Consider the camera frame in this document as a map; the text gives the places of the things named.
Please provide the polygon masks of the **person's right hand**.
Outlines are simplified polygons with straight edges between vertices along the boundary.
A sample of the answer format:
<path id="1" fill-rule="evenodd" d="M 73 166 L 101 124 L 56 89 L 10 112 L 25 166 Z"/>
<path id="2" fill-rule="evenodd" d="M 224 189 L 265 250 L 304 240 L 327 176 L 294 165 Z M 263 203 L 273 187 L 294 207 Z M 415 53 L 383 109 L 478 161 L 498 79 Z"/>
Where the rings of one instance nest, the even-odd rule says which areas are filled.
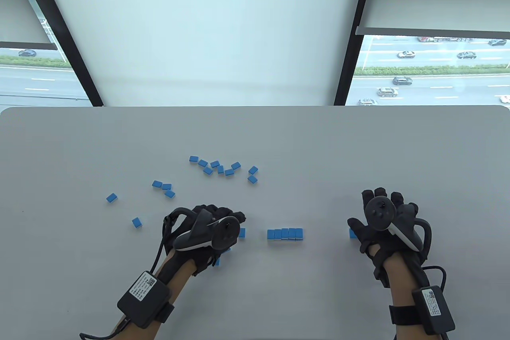
<path id="1" fill-rule="evenodd" d="M 430 282 L 422 267 L 428 259 L 432 243 L 431 225 L 418 218 L 418 206 L 405 203 L 400 192 L 388 195 L 379 187 L 362 191 L 366 224 L 357 218 L 347 223 L 355 233 L 365 253 L 375 266 L 375 279 L 385 288 L 390 287 L 384 262 L 395 253 L 400 253 L 419 287 L 428 287 Z"/>

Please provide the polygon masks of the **person's left hand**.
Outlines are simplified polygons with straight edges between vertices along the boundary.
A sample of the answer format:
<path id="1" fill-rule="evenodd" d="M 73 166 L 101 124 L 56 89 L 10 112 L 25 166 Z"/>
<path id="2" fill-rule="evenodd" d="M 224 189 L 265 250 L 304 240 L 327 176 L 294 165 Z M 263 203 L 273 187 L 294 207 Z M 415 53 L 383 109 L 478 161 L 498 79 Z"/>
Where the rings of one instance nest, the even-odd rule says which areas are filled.
<path id="1" fill-rule="evenodd" d="M 213 204 L 176 208 L 163 220 L 160 247 L 169 258 L 158 271 L 158 279 L 169 283 L 189 260 L 196 267 L 193 276 L 215 266 L 220 256 L 237 243 L 245 221 L 243 212 Z"/>

